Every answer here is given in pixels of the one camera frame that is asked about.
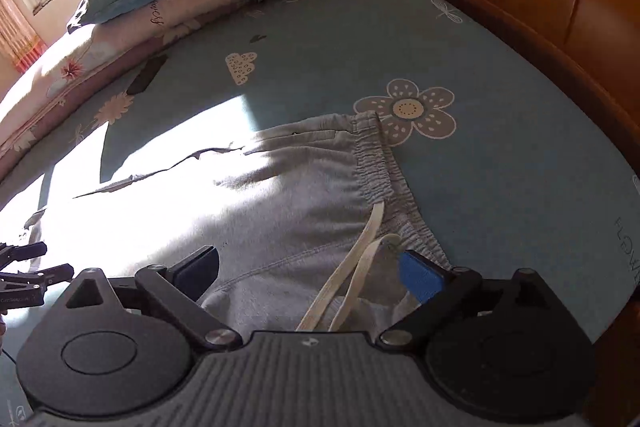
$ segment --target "cable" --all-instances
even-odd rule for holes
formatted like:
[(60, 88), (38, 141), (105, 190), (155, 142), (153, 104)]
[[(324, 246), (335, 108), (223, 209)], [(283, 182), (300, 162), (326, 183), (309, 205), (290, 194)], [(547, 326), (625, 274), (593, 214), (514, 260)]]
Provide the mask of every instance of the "cable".
[(17, 364), (15, 363), (15, 359), (14, 359), (14, 357), (12, 357), (11, 355), (9, 355), (9, 353), (7, 353), (7, 352), (4, 350), (4, 347), (2, 348), (2, 352), (6, 355), (6, 357), (7, 357), (9, 360), (11, 360), (11, 361), (14, 363), (14, 365), (17, 365)]

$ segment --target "fitted sheet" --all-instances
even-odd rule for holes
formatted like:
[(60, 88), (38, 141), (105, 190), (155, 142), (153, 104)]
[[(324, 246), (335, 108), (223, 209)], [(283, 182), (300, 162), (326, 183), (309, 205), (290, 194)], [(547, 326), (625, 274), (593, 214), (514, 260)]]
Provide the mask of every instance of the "fitted sheet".
[[(0, 212), (4, 241), (39, 207), (98, 183), (248, 132), (373, 109), (451, 264), (489, 278), (535, 268), (592, 340), (638, 283), (630, 166), (548, 78), (443, 0), (267, 0), (165, 53), (143, 92), (126, 93), (141, 65), (9, 174), (0, 199), (24, 190)], [(166, 236), (141, 232), (159, 250)], [(89, 244), (78, 262), (114, 255), (134, 258), (135, 245)], [(60, 247), (31, 267), (66, 261)]]

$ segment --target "black circular disc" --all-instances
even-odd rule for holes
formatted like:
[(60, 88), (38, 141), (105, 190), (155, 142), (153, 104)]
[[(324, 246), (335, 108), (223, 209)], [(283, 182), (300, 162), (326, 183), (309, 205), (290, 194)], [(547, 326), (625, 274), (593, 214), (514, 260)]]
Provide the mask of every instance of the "black circular disc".
[(112, 417), (150, 405), (190, 369), (185, 338), (159, 319), (88, 307), (64, 328), (49, 326), (45, 342), (20, 350), (18, 378), (27, 396), (63, 416)]
[[(62, 359), (77, 373), (108, 375), (129, 365), (137, 351), (136, 342), (127, 335), (92, 331), (69, 341), (62, 349)], [(108, 353), (108, 356), (97, 356), (98, 353)]]
[(590, 344), (546, 310), (519, 309), (453, 323), (426, 363), (454, 403), (496, 421), (545, 421), (575, 412), (591, 384)]

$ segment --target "blue gripper pad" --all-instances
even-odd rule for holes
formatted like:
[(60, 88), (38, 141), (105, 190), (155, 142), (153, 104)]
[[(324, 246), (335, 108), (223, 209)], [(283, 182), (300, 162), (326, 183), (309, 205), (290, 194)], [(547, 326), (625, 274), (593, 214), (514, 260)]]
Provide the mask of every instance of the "blue gripper pad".
[(409, 252), (400, 254), (398, 271), (402, 284), (420, 301), (420, 304), (424, 304), (444, 289), (445, 281), (442, 275), (426, 263), (421, 263)]

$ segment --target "dragonfly print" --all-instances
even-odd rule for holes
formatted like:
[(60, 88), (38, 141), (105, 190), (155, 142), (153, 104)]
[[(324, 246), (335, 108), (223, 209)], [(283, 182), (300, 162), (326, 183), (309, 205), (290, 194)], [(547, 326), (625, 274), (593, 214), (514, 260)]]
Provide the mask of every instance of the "dragonfly print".
[(446, 15), (447, 18), (449, 18), (456, 24), (462, 24), (462, 17), (454, 13), (454, 12), (460, 11), (458, 10), (458, 8), (453, 8), (453, 7), (449, 8), (447, 6), (447, 3), (445, 3), (443, 0), (431, 0), (431, 4), (433, 4), (438, 10), (442, 12), (436, 15), (436, 19), (438, 17), (442, 17), (443, 15)]

